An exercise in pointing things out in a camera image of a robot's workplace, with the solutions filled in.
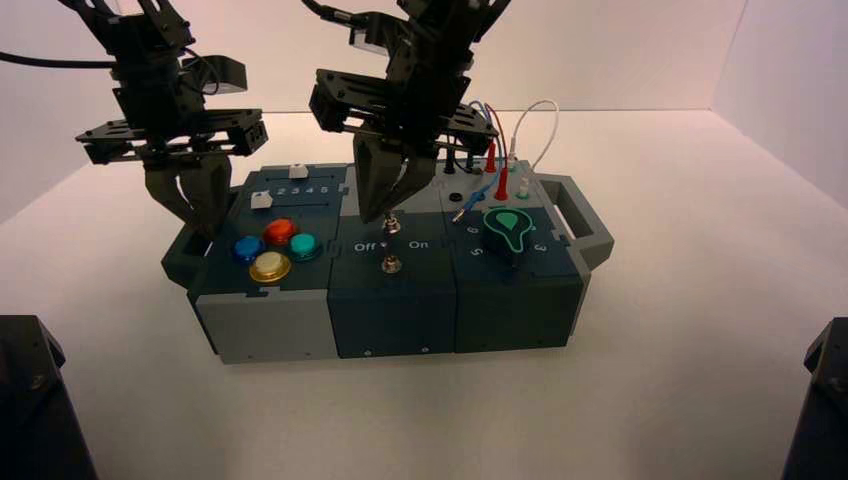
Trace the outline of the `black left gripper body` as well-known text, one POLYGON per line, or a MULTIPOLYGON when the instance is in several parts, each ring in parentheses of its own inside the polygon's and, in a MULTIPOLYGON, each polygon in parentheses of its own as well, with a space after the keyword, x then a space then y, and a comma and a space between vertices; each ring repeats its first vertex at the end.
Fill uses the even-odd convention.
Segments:
POLYGON ((260 109, 208 109, 205 97, 247 89, 234 59, 189 59, 121 82, 113 94, 123 113, 75 140, 94 164, 165 158, 193 164, 214 153, 250 156, 268 140, 260 109))

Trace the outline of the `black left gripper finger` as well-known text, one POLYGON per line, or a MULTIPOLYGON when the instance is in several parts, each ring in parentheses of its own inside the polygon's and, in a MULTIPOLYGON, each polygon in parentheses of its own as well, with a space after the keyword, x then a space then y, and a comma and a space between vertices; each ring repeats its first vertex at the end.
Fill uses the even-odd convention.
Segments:
POLYGON ((223 224, 229 202, 232 167, 227 155, 204 157, 179 173, 179 184, 190 209, 188 222, 213 240, 223 224))
POLYGON ((204 171, 178 166, 144 167, 145 187, 151 197, 197 233, 207 233, 204 171))

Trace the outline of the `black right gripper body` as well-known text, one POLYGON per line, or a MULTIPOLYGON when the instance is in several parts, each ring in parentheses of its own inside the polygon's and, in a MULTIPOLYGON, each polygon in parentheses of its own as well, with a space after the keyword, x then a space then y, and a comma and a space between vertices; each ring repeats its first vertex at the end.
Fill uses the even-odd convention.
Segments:
POLYGON ((478 36, 351 36, 357 49, 387 58, 381 77, 318 69, 309 107, 321 129, 376 135, 425 149, 442 136, 481 154, 497 133, 463 102, 478 36))

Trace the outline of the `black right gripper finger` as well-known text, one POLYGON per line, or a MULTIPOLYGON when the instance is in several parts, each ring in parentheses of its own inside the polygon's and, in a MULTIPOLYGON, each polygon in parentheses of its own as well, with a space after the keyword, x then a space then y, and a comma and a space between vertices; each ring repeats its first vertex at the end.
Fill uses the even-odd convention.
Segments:
POLYGON ((402 149, 391 155, 394 179, 389 193, 389 213, 426 187, 435 175, 436 150, 402 149))
POLYGON ((399 142, 355 134, 353 149, 359 215, 364 223, 371 223, 399 203, 399 142))

